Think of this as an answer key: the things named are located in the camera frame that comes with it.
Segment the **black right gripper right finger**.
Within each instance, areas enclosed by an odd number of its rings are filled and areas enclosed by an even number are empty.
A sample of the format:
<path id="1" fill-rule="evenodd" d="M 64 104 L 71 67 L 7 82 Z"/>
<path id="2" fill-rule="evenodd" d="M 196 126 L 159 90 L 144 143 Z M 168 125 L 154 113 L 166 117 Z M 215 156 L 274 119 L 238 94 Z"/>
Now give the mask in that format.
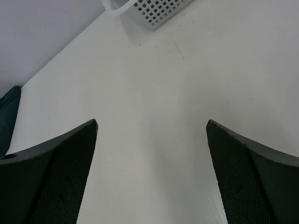
<path id="1" fill-rule="evenodd" d="M 206 125 L 208 147 L 230 224 L 296 224 L 299 159 L 220 123 Z"/>

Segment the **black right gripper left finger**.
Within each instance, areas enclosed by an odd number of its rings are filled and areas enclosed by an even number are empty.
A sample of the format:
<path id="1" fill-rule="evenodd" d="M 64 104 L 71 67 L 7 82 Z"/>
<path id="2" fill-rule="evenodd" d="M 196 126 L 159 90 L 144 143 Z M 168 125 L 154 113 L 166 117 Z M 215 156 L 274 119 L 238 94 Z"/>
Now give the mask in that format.
<path id="1" fill-rule="evenodd" d="M 94 119 L 0 160 L 3 224 L 77 222 L 97 139 Z"/>

